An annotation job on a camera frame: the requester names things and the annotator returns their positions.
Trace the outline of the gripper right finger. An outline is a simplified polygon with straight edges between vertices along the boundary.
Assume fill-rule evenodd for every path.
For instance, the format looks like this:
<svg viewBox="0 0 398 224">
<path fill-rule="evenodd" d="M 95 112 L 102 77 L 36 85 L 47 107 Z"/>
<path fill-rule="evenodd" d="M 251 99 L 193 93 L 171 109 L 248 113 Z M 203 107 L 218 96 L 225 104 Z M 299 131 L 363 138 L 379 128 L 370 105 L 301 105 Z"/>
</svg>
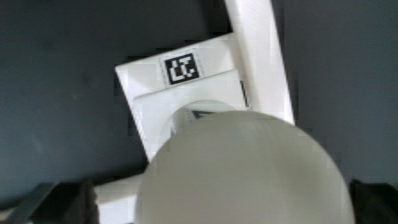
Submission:
<svg viewBox="0 0 398 224">
<path fill-rule="evenodd" d="M 398 224 L 398 189 L 388 183 L 351 182 L 356 224 Z"/>
</svg>

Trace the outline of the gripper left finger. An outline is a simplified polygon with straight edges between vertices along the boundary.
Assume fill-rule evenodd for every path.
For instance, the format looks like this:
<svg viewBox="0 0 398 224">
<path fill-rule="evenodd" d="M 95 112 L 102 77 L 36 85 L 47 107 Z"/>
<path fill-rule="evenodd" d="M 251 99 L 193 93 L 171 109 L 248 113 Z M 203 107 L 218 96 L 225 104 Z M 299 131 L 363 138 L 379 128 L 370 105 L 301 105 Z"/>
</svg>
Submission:
<svg viewBox="0 0 398 224">
<path fill-rule="evenodd" d="M 91 180 L 42 184 L 0 224 L 98 224 Z"/>
</svg>

